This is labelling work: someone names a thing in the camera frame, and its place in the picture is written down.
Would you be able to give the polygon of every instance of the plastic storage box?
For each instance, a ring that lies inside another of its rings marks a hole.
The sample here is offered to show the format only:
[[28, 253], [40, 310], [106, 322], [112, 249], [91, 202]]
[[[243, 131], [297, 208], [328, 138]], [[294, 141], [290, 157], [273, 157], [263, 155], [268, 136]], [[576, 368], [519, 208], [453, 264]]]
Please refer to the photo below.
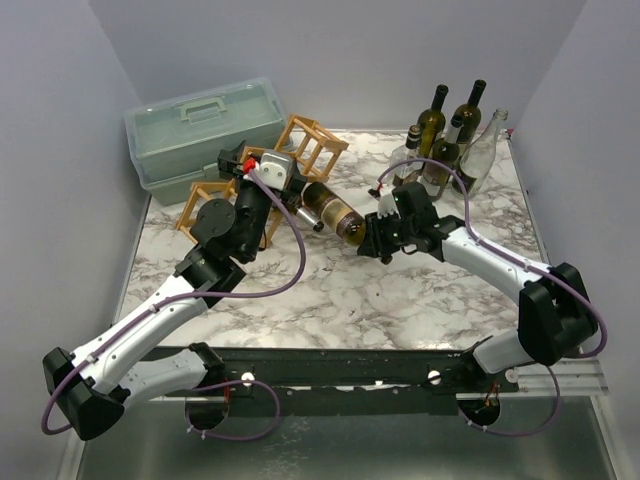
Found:
[[220, 150], [273, 148], [286, 118], [266, 78], [125, 112], [131, 160], [142, 187], [163, 205], [185, 201], [191, 183], [219, 179]]

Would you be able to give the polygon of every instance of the marble tabletop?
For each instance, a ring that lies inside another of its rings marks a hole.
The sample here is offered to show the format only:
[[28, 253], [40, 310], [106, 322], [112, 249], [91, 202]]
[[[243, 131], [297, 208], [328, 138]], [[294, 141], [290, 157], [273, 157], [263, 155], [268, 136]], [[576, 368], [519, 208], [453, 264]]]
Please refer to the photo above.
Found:
[[[404, 135], [336, 132], [349, 142], [329, 181], [361, 214], [376, 209], [368, 194]], [[170, 275], [192, 247], [174, 229], [184, 204], [162, 207], [154, 200], [142, 231], [125, 293], [121, 318]], [[440, 216], [463, 215], [451, 191], [436, 203]], [[507, 140], [472, 200], [474, 228], [517, 253], [540, 252]], [[270, 298], [225, 299], [207, 314], [169, 335], [161, 345], [297, 348], [464, 349], [516, 325], [516, 306], [500, 291], [456, 266], [428, 255], [397, 254], [390, 265], [358, 257], [334, 233], [303, 228], [307, 266], [289, 291]], [[298, 267], [298, 247], [283, 222], [274, 244], [244, 268], [237, 292], [257, 292], [285, 283]]]

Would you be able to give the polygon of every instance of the brown bottle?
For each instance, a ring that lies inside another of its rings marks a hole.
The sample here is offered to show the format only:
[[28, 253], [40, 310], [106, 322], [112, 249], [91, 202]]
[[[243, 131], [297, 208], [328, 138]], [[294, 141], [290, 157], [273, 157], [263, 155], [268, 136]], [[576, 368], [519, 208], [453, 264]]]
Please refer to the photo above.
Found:
[[458, 159], [462, 158], [464, 152], [467, 151], [467, 147], [473, 141], [473, 136], [476, 134], [476, 129], [482, 120], [482, 112], [478, 108], [478, 103], [480, 103], [480, 97], [482, 97], [486, 86], [487, 82], [484, 80], [476, 80], [473, 84], [471, 95], [469, 95], [469, 100], [467, 100], [467, 103], [460, 105], [454, 113], [454, 115], [462, 117], [462, 128], [456, 142], [460, 149]]
[[302, 201], [349, 245], [358, 246], [364, 240], [364, 218], [324, 183], [314, 182], [309, 185], [302, 192]]

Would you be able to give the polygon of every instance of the green glass bottle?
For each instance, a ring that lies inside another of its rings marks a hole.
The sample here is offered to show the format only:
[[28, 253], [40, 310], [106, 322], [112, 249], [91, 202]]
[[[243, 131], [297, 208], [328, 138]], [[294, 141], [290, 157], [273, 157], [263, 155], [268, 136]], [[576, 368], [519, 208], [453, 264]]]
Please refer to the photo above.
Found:
[[422, 130], [420, 139], [420, 156], [427, 158], [431, 153], [434, 142], [442, 135], [446, 120], [442, 113], [442, 104], [449, 93], [449, 87], [438, 85], [431, 102], [431, 108], [425, 110], [418, 117], [418, 125]]
[[[451, 125], [444, 138], [437, 140], [436, 143], [433, 144], [429, 158], [451, 169], [455, 168], [460, 153], [460, 147], [458, 147], [456, 140], [458, 139], [462, 125], [462, 117], [460, 115], [454, 115], [451, 118]], [[442, 197], [444, 189], [447, 188], [450, 176], [451, 174], [449, 172], [437, 165], [425, 164], [425, 169], [422, 172], [422, 184], [426, 188], [429, 199], [432, 202]]]
[[487, 82], [476, 80], [467, 103], [460, 105], [455, 111], [455, 115], [462, 117], [462, 128], [457, 142], [460, 148], [459, 159], [462, 158], [467, 147], [473, 141], [473, 136], [476, 134], [476, 129], [482, 120], [482, 112], [478, 108], [478, 103], [480, 103], [480, 98], [486, 87]]

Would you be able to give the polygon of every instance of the clear glass bottle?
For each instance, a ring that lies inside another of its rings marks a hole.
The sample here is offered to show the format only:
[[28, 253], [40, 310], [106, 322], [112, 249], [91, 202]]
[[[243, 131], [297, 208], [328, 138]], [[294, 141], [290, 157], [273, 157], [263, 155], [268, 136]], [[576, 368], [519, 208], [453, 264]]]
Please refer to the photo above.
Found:
[[[498, 137], [504, 128], [507, 115], [508, 112], [502, 108], [495, 111], [487, 128], [467, 149], [456, 168], [456, 173], [462, 179], [469, 197], [478, 193], [491, 171], [491, 166], [496, 159]], [[452, 182], [452, 187], [456, 196], [463, 196], [458, 182]]]
[[[458, 154], [460, 152], [460, 148], [456, 143], [458, 135], [460, 134], [460, 128], [462, 128], [462, 117], [460, 115], [454, 115], [451, 118], [451, 125], [449, 125], [449, 129], [447, 130], [444, 138], [437, 140], [436, 143], [433, 144], [431, 156], [429, 158], [436, 160], [449, 168], [455, 168], [456, 162], [458, 161]], [[427, 190], [429, 199], [432, 202], [435, 202], [442, 197], [445, 188], [447, 188], [450, 176], [449, 172], [437, 165], [429, 163], [425, 164], [425, 168], [422, 172], [421, 183]]]
[[467, 100], [467, 103], [460, 105], [454, 113], [454, 115], [462, 117], [462, 128], [457, 142], [460, 148], [459, 159], [464, 156], [467, 147], [473, 141], [473, 136], [476, 134], [476, 129], [482, 120], [482, 112], [478, 108], [478, 103], [480, 103], [480, 98], [486, 87], [487, 82], [480, 79], [476, 80], [469, 95], [469, 100]]
[[431, 147], [436, 140], [442, 136], [446, 120], [442, 113], [442, 104], [449, 93], [449, 87], [446, 85], [438, 85], [436, 93], [431, 102], [431, 108], [425, 110], [418, 117], [418, 125], [422, 130], [420, 139], [420, 156], [428, 158], [431, 153]]
[[[407, 132], [407, 140], [404, 145], [399, 146], [391, 153], [389, 164], [391, 166], [397, 165], [405, 160], [411, 160], [418, 156], [418, 145], [420, 143], [420, 127], [418, 125], [411, 125]], [[413, 174], [414, 171], [422, 169], [422, 164], [419, 162], [400, 165], [399, 167], [391, 170], [387, 175], [387, 183], [392, 183], [394, 187], [398, 187], [403, 183], [408, 183], [409, 177], [413, 177], [413, 181], [417, 180], [418, 173]]]

